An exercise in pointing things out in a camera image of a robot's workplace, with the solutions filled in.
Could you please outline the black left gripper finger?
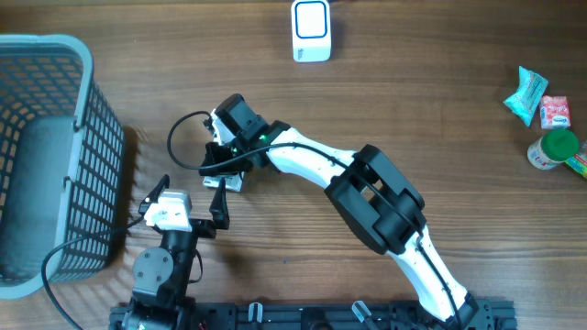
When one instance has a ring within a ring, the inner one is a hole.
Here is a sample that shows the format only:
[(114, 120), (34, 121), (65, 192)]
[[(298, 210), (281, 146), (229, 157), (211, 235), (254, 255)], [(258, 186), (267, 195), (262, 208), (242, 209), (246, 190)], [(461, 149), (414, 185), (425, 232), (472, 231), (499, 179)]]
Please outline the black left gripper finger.
[(140, 202), (138, 207), (138, 213), (144, 215), (147, 213), (149, 207), (158, 201), (161, 193), (170, 186), (170, 177), (168, 174), (164, 174), (157, 185), (151, 190), (151, 192)]
[(229, 229), (229, 212), (227, 208), (226, 180), (221, 179), (209, 207), (216, 229)]

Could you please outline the teal wet wipes pack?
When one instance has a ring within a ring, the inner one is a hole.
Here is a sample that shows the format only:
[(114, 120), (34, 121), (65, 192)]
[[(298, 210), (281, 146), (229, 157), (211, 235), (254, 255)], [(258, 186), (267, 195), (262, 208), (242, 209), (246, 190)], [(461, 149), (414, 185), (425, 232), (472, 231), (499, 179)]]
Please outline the teal wet wipes pack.
[(548, 80), (540, 74), (522, 66), (518, 67), (519, 85), (517, 90), (504, 100), (504, 105), (529, 127), (538, 108), (540, 99), (548, 87)]

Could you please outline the green lid jar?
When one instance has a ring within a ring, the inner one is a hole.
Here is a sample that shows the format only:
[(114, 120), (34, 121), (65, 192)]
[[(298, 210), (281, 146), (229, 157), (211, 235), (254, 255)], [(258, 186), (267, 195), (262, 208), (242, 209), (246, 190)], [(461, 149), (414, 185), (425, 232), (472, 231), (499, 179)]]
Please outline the green lid jar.
[(528, 147), (527, 158), (539, 170), (552, 170), (580, 149), (576, 135), (564, 128), (554, 129)]

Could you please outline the green Haribo gummy bag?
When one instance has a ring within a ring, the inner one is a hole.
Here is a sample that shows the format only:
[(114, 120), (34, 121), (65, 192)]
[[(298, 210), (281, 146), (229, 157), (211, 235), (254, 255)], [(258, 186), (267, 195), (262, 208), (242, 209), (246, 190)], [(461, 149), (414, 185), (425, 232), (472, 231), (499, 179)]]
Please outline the green Haribo gummy bag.
[(587, 178), (587, 141), (581, 143), (579, 151), (574, 156), (566, 159), (565, 164), (583, 178)]

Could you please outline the white blue carton box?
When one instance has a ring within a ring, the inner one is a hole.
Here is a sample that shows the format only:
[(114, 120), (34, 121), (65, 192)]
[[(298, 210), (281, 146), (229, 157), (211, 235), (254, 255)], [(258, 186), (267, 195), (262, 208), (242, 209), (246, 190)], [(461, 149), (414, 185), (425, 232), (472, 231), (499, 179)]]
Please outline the white blue carton box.
[(203, 179), (203, 185), (211, 189), (217, 189), (220, 186), (220, 182), (225, 183), (227, 190), (239, 193), (242, 190), (244, 173), (238, 172), (232, 175), (204, 176)]

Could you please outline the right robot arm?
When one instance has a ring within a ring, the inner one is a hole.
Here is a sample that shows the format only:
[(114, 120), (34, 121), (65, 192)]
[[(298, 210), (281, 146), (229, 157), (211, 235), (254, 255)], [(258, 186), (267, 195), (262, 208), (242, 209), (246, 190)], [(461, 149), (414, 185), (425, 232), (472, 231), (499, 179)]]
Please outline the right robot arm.
[(439, 326), (470, 323), (477, 306), (437, 253), (423, 197), (379, 148), (367, 144), (354, 151), (316, 142), (282, 121), (268, 123), (238, 93), (208, 113), (204, 125), (213, 140), (202, 175), (240, 176), (271, 167), (316, 184), (359, 241), (397, 263)]

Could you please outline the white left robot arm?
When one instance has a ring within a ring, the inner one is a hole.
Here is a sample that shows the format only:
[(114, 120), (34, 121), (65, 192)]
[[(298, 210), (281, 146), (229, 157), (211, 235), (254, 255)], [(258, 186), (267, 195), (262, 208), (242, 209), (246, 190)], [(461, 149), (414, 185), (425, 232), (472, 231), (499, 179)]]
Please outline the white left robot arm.
[(161, 243), (139, 254), (133, 264), (134, 286), (127, 306), (113, 308), (111, 329), (206, 329), (208, 324), (186, 296), (193, 263), (200, 261), (200, 238), (214, 239), (229, 229), (226, 181), (221, 180), (209, 207), (210, 220), (192, 218), (187, 191), (170, 187), (165, 174), (143, 199), (138, 212), (161, 235)]

